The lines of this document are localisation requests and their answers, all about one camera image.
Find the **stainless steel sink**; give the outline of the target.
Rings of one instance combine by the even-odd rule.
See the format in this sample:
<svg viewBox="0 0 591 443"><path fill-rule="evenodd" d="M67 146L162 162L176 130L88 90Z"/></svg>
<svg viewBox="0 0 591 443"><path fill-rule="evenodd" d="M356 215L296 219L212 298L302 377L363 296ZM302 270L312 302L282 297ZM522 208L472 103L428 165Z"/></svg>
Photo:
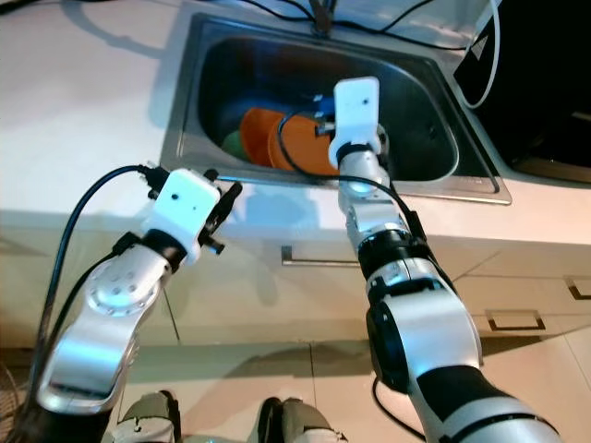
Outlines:
<svg viewBox="0 0 591 443"><path fill-rule="evenodd" d="M390 173L398 193L511 202L434 60L203 13L191 18L161 164L309 188L313 181L301 174L237 159L223 150L223 141L252 107L307 111L327 102L339 80L365 76L380 82L380 125L392 143Z"/></svg>

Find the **orange plate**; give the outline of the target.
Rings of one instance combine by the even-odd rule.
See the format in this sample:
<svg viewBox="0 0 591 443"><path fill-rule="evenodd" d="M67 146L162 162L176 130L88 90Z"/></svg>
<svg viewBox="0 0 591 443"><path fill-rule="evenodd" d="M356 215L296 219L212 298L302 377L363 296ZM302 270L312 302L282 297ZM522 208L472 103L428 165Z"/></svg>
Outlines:
<svg viewBox="0 0 591 443"><path fill-rule="evenodd" d="M329 159L330 137L318 137L314 134L316 122L304 115L292 115L284 124L282 141L287 148L288 155L304 172L313 174L338 174L336 166L331 164ZM282 148L279 147L277 130L279 123L275 126L273 138L270 140L269 148L271 154L271 168L292 172L295 168L283 156Z"/></svg>

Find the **robot left leg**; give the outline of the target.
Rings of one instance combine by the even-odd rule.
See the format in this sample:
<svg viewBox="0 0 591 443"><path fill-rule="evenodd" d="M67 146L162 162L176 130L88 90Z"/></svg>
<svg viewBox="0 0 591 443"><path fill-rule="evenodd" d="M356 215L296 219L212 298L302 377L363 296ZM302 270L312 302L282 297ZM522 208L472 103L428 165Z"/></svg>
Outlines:
<svg viewBox="0 0 591 443"><path fill-rule="evenodd" d="M168 389L145 393L132 402L113 431L113 443L178 443L180 404Z"/></svg>

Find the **green plate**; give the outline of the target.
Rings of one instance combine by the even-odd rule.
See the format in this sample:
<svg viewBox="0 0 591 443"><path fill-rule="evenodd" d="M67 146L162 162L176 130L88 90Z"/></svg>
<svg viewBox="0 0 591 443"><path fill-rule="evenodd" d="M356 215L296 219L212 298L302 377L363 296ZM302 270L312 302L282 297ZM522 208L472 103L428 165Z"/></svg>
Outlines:
<svg viewBox="0 0 591 443"><path fill-rule="evenodd" d="M223 143L221 143L221 148L223 148L223 151L227 152L228 155L233 156L234 159L244 162L248 161L247 153L244 145L242 145L240 131L233 131L231 134L225 136Z"/></svg>

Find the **orange bowl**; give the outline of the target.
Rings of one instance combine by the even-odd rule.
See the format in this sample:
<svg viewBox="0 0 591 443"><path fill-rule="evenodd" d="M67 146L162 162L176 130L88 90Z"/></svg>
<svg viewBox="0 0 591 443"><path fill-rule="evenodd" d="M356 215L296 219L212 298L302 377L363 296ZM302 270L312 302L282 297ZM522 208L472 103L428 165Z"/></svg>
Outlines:
<svg viewBox="0 0 591 443"><path fill-rule="evenodd" d="M242 117L239 136L250 163L271 168L269 143L282 113L266 107L249 107Z"/></svg>

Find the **black glossy cooktop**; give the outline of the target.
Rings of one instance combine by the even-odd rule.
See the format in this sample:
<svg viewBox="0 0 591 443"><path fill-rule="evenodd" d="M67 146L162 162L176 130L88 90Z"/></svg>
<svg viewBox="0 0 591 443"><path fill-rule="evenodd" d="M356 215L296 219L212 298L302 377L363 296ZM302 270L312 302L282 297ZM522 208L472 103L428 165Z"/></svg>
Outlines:
<svg viewBox="0 0 591 443"><path fill-rule="evenodd" d="M591 0L493 0L454 72L499 156L591 185Z"/></svg>

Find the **chrome sink faucet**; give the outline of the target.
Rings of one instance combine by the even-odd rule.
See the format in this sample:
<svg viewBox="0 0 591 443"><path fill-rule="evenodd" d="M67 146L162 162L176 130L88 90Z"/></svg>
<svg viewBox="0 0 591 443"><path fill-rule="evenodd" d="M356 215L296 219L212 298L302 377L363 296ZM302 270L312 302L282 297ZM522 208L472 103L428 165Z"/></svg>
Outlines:
<svg viewBox="0 0 591 443"><path fill-rule="evenodd" d="M308 0L313 17L313 33L318 38L329 39L338 0Z"/></svg>

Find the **floor fan with black hub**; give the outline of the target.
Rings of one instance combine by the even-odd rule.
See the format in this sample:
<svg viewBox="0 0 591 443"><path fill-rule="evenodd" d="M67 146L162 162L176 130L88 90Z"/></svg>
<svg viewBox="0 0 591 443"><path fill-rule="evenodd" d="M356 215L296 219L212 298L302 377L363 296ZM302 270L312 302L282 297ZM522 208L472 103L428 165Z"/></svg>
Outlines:
<svg viewBox="0 0 591 443"><path fill-rule="evenodd" d="M0 443L7 443L16 426L16 417L27 389L24 373L14 373L5 364L0 364Z"/></svg>

